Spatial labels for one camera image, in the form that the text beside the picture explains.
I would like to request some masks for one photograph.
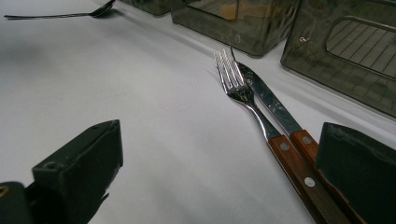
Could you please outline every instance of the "spoon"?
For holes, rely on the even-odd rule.
[[[116,0],[110,0],[106,4],[102,5],[95,11],[91,13],[76,13],[76,14],[64,14],[64,15],[54,15],[54,16],[10,16],[6,15],[9,20],[32,20],[32,19],[54,19],[54,18],[66,18],[66,17],[83,17],[83,16],[91,16],[94,18],[98,18],[106,14],[114,5]]]

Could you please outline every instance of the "fork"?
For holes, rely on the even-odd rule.
[[[215,52],[215,60],[219,78],[225,93],[238,104],[246,107],[259,122],[265,139],[279,136],[280,132],[264,116],[254,102],[254,93],[242,77],[239,68],[233,60],[230,62],[225,49]]]
[[[350,223],[289,139],[256,106],[254,93],[239,71],[233,49],[230,48],[230,51],[231,60],[225,49],[214,53],[225,93],[247,108],[258,121],[267,144],[314,220],[317,223]]]

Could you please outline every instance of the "black plastic object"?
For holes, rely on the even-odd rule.
[[[367,223],[396,223],[396,150],[364,133],[324,123],[317,166]]]
[[[86,224],[122,163],[120,122],[96,124],[35,166],[35,182],[25,190],[0,184],[0,223]]]
[[[121,2],[137,7],[156,17],[161,17],[171,11],[169,0],[121,0]]]
[[[396,118],[395,12],[395,0],[301,0],[281,62]]]
[[[173,23],[251,57],[262,57],[285,39],[297,0],[170,0]]]

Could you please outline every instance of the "fork tines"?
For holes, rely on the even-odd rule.
[[[226,92],[233,87],[244,86],[245,81],[233,56],[233,49],[230,48],[232,60],[230,61],[226,49],[214,53],[216,66],[219,71],[221,84]]]

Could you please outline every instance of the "white table surface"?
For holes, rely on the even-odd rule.
[[[0,15],[90,12],[104,2],[2,1]],[[317,141],[328,121],[396,147],[394,119],[285,71],[284,45],[235,57]],[[223,92],[213,51],[225,47],[170,14],[122,2],[106,19],[0,19],[0,182],[29,185],[49,154],[119,119],[124,166],[91,224],[314,223],[254,118]]]

